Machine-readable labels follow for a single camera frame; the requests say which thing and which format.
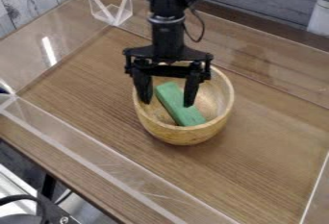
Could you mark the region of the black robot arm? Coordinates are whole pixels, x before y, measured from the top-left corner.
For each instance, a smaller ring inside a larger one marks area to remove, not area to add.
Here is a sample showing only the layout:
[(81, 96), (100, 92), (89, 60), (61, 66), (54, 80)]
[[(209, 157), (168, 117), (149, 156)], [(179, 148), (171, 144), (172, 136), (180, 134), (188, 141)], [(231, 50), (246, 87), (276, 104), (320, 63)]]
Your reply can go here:
[[(151, 45), (125, 48), (124, 72), (131, 76), (139, 99), (148, 104), (152, 96), (152, 76), (184, 78), (183, 105), (193, 104), (199, 85), (211, 78), (213, 55), (189, 48), (183, 35), (189, 37), (184, 26), (184, 10), (197, 18), (201, 31), (204, 21), (193, 9), (197, 0), (148, 0)], [(199, 42), (204, 33), (193, 42)]]

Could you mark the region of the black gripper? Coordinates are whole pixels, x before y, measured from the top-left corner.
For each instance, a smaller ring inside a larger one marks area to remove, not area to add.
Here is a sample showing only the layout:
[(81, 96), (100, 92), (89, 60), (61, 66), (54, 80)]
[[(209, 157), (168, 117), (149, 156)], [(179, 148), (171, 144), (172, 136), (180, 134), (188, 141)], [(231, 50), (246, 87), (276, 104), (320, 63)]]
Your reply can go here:
[(124, 73), (132, 76), (139, 99), (148, 104), (151, 76), (185, 78), (183, 105), (193, 105), (200, 82), (211, 78), (213, 55), (189, 48), (183, 42), (184, 23), (152, 24), (151, 45), (125, 48)]

